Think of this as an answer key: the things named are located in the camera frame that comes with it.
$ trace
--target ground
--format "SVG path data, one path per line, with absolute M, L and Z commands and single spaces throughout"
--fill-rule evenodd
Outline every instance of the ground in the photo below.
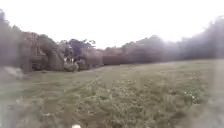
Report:
M 194 127 L 189 122 L 203 120 L 217 63 L 224 60 L 34 72 L 22 79 L 1 73 L 0 124 L 3 128 Z

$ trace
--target lawn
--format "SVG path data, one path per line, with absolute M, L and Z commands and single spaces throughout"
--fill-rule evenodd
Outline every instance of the lawn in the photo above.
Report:
M 108 66 L 0 79 L 0 123 L 3 128 L 173 128 L 190 114 L 200 114 L 215 62 Z

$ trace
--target sky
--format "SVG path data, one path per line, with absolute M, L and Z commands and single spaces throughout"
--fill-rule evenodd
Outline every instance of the sky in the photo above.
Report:
M 0 0 L 11 25 L 55 41 L 90 39 L 98 48 L 151 35 L 176 41 L 224 15 L 222 0 Z

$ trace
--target grassy field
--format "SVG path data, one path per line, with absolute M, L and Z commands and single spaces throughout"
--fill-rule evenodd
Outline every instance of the grassy field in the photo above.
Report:
M 22 80 L 2 77 L 0 123 L 3 128 L 173 128 L 201 113 L 215 62 L 35 72 Z

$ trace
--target foliage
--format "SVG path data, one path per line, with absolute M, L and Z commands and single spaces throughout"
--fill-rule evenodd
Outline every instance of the foliage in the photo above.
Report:
M 107 48 L 103 54 L 106 65 L 149 63 L 224 57 L 224 18 L 218 17 L 204 32 L 182 41 L 166 43 L 151 36 L 120 48 Z

